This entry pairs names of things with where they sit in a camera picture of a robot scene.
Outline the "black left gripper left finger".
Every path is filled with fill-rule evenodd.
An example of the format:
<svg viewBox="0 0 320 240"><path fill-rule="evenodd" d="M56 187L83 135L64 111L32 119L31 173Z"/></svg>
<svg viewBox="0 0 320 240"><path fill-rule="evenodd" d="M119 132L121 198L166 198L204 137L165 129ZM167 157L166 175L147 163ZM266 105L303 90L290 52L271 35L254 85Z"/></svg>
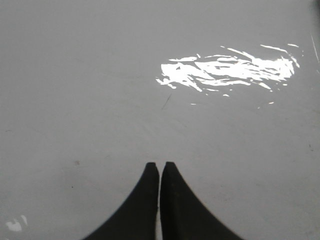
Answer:
<svg viewBox="0 0 320 240"><path fill-rule="evenodd" d="M154 240L160 175L154 162L143 173L121 206L86 240Z"/></svg>

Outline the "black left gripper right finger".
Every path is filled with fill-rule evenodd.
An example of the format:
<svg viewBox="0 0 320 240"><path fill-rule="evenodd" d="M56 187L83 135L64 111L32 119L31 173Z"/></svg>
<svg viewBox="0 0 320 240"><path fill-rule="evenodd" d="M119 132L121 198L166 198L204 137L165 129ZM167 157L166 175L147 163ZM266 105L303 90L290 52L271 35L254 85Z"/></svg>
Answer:
<svg viewBox="0 0 320 240"><path fill-rule="evenodd" d="M174 162L167 162L160 186L160 220L164 240L240 240L202 204Z"/></svg>

